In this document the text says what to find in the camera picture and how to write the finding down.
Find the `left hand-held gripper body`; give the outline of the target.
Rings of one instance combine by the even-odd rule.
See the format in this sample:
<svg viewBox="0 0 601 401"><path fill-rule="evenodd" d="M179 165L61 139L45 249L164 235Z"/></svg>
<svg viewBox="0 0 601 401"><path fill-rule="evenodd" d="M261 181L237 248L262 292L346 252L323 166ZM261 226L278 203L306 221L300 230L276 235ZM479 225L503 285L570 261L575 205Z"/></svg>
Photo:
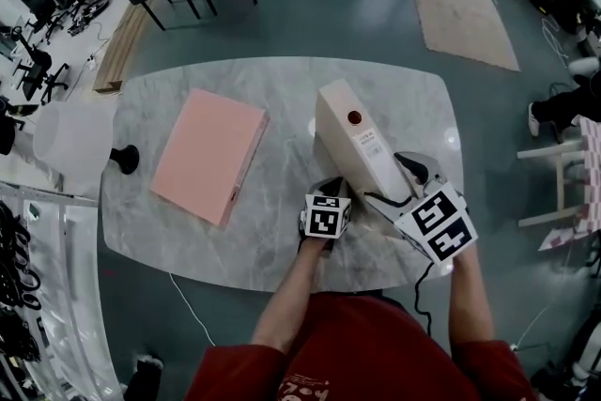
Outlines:
<svg viewBox="0 0 601 401"><path fill-rule="evenodd" d="M298 222L300 242L308 238L324 239L324 250L330 253L334 242L347 230L350 213L350 198L306 194Z"/></svg>

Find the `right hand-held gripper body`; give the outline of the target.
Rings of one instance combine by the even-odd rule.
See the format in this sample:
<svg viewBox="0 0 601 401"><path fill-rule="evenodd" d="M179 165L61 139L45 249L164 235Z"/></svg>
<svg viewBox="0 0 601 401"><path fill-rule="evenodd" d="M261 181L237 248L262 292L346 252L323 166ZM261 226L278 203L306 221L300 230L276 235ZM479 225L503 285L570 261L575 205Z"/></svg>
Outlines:
<svg viewBox="0 0 601 401"><path fill-rule="evenodd" d="M393 225L436 265L449 262L478 239L465 198L451 182L429 194Z"/></svg>

